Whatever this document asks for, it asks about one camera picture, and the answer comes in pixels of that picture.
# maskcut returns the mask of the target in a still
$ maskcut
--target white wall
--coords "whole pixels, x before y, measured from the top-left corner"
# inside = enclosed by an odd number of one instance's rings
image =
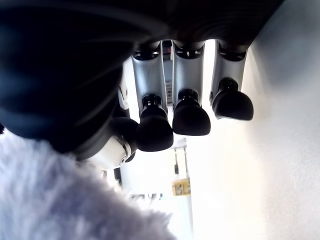
[[[242,90],[251,122],[214,120],[204,101],[211,133],[187,143],[195,239],[319,239],[320,1],[285,1],[251,46]]]

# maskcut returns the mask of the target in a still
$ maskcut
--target black rubber fingertip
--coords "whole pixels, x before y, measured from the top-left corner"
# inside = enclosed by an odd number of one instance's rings
[[[213,100],[212,110],[217,119],[252,120],[254,106],[250,98],[240,91],[223,90]]]
[[[143,118],[137,128],[137,147],[144,152],[158,152],[174,144],[174,133],[167,119],[151,115]]]
[[[210,118],[197,102],[184,100],[174,110],[172,129],[180,135],[205,136],[211,130]]]

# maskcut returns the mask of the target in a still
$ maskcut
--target robotic finger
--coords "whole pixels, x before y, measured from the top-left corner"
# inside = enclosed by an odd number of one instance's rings
[[[137,127],[137,148],[157,152],[174,143],[168,122],[167,94],[160,41],[146,43],[132,55],[140,124]]]
[[[254,107],[241,92],[247,49],[222,44],[216,40],[216,53],[210,92],[210,105],[217,119],[231,118],[249,121]]]
[[[210,119],[202,109],[204,50],[204,41],[173,44],[172,129],[176,134],[204,136],[210,133]]]

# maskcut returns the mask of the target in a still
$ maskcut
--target white fur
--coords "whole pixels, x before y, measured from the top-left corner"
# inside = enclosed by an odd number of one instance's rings
[[[141,211],[74,156],[0,136],[0,240],[173,240],[168,218]]]

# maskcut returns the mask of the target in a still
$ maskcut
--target yellow label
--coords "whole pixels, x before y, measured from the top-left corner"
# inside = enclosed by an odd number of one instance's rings
[[[174,196],[190,195],[190,179],[179,179],[172,182],[172,192]]]

